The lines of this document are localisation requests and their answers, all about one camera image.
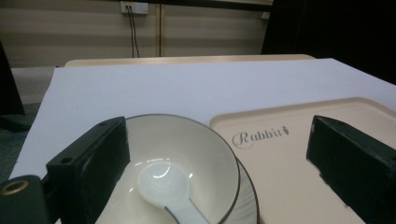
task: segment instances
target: beige wall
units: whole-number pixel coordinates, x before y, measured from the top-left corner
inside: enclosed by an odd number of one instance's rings
[[[160,47],[165,57],[260,54],[261,15],[150,4],[148,15],[134,16],[140,56],[160,56]],[[118,1],[1,0],[0,38],[12,67],[132,57],[129,19]]]

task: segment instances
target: spoon handle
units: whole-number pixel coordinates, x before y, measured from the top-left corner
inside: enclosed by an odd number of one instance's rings
[[[165,209],[179,224],[207,224],[204,215],[198,210],[190,198],[165,206]]]

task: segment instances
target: black cable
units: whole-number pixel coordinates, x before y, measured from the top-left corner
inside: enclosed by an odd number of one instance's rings
[[[136,46],[137,57],[140,58],[139,48],[137,47],[136,26],[134,25],[134,13],[133,12],[131,13],[131,17],[132,17],[132,25],[134,27],[134,45]]]
[[[162,24],[162,21],[163,21],[163,19],[162,19],[162,17],[163,17],[163,15],[162,15],[162,11],[163,11],[163,4],[160,4],[160,19],[159,19],[159,21],[160,21],[160,38],[159,38],[159,47],[158,47],[158,49],[159,49],[159,56],[160,57],[162,57],[163,55],[162,55],[162,52],[161,52],[161,46],[162,46],[162,36],[163,36],[163,24]]]
[[[131,26],[131,44],[132,44],[132,58],[134,58],[134,29],[132,28],[132,10],[129,7],[126,7],[128,10],[129,16],[129,24]]]
[[[129,14],[129,23],[131,24],[131,33],[133,33],[132,41],[134,41],[134,43],[132,44],[132,48],[134,47],[134,45],[136,46],[137,57],[140,58],[139,47],[137,46],[136,27],[134,25],[134,13],[133,13],[132,7],[127,7],[127,8],[128,8],[128,14]]]

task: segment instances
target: electrical outlet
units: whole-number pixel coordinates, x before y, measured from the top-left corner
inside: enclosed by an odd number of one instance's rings
[[[149,3],[121,1],[121,13],[128,14],[127,7],[132,8],[134,14],[149,14]]]

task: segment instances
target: floor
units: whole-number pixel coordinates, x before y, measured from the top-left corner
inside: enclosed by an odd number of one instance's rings
[[[15,163],[20,155],[24,140],[29,133],[26,130],[33,124],[40,104],[24,105],[25,115],[0,116],[2,121],[11,121],[14,126],[21,130],[14,132],[0,122],[0,183],[9,179]]]

